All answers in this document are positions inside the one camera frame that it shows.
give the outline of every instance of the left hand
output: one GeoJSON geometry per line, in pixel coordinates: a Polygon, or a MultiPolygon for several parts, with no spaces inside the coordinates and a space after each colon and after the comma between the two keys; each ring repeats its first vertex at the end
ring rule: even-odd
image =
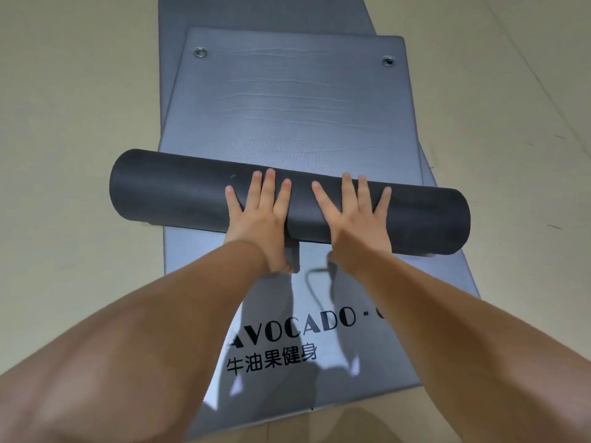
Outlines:
{"type": "Polygon", "coordinates": [[[292,267],[285,259],[285,218],[290,205],[291,180],[285,179],[275,202],[275,171],[267,170],[262,184],[262,173],[252,174],[247,204],[242,211],[240,202],[231,186],[226,187],[227,209],[230,227],[224,243],[248,241],[257,245],[267,259],[270,273],[292,273],[292,267]]]}

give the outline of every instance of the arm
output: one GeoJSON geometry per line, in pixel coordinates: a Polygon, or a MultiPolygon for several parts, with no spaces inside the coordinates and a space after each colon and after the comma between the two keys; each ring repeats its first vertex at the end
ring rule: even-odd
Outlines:
{"type": "Polygon", "coordinates": [[[225,244],[108,305],[0,377],[0,441],[181,441],[252,284],[290,267],[290,182],[229,187],[225,244]]]}
{"type": "Polygon", "coordinates": [[[394,328],[432,401],[466,442],[591,441],[591,363],[491,304],[392,255],[390,191],[372,212],[343,177],[343,213],[318,183],[331,259],[394,328]]]}

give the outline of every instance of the rolled yoga mat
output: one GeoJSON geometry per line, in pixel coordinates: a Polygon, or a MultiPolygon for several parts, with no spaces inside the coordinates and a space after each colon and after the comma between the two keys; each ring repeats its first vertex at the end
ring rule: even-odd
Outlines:
{"type": "MultiPolygon", "coordinates": [[[[252,173],[264,166],[131,149],[111,171],[109,193],[124,218],[168,227],[226,232],[229,217],[224,190],[232,185],[244,206],[252,173]]],[[[330,243],[330,229],[311,184],[321,183],[341,209],[341,179],[294,170],[277,171],[280,182],[292,181],[287,214],[288,237],[330,243]]],[[[357,189],[357,180],[353,180],[357,189]]],[[[452,254],[470,234],[468,202],[458,190],[368,182],[372,208],[386,186],[392,188],[386,228],[395,253],[452,254]]]]}

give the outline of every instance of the metal grommet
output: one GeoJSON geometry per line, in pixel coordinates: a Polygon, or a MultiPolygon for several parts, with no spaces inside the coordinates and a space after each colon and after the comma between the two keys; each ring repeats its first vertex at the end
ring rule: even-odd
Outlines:
{"type": "Polygon", "coordinates": [[[195,49],[195,57],[205,57],[207,56],[207,50],[205,48],[196,48],[195,49]]]}
{"type": "Polygon", "coordinates": [[[382,59],[382,64],[384,66],[393,66],[394,65],[394,58],[392,56],[386,56],[382,59]]]}

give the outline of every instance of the beige floor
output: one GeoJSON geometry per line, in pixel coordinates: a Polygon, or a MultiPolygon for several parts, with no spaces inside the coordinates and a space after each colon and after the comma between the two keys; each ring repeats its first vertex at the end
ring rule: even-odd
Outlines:
{"type": "MultiPolygon", "coordinates": [[[[591,358],[591,0],[365,0],[407,42],[437,181],[465,193],[483,298],[591,358]]],[[[0,0],[0,372],[162,274],[157,227],[112,209],[159,140],[156,0],[0,0]]],[[[424,390],[210,442],[440,442],[424,390]]]]}

